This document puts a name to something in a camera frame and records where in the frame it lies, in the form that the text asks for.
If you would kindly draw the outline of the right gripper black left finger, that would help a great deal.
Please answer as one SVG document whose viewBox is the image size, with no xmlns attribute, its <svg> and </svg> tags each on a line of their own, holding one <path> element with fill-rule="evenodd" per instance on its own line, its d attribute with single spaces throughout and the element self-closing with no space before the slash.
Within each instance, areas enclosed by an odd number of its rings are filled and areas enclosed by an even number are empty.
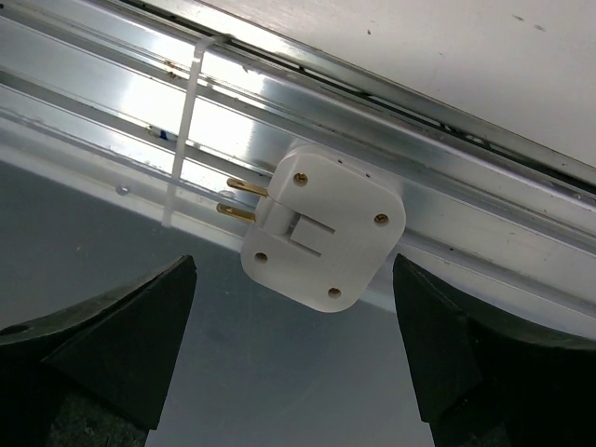
<svg viewBox="0 0 596 447">
<path fill-rule="evenodd" d="M 159 424 L 195 288 L 185 255 L 2 329 L 2 445 L 143 446 Z"/>
</svg>

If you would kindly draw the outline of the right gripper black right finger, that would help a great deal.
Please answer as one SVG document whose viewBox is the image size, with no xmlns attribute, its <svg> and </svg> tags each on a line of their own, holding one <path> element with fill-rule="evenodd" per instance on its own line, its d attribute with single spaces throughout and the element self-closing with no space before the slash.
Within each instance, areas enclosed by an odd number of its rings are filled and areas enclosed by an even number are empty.
<svg viewBox="0 0 596 447">
<path fill-rule="evenodd" d="M 393 289 L 435 445 L 594 445 L 594 341 L 485 303 L 403 255 Z"/>
</svg>

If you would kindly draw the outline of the white plug adapter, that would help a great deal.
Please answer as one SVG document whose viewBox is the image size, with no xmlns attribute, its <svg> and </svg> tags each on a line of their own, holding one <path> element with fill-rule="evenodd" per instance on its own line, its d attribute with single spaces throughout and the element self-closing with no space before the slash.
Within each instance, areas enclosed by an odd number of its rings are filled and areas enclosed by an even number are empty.
<svg viewBox="0 0 596 447">
<path fill-rule="evenodd" d="M 255 210 L 217 210 L 249 223 L 240 259 L 255 282 L 323 313 L 348 309 L 404 233 L 395 174 L 313 143 L 289 151 L 266 187 L 229 179 L 259 197 Z"/>
</svg>

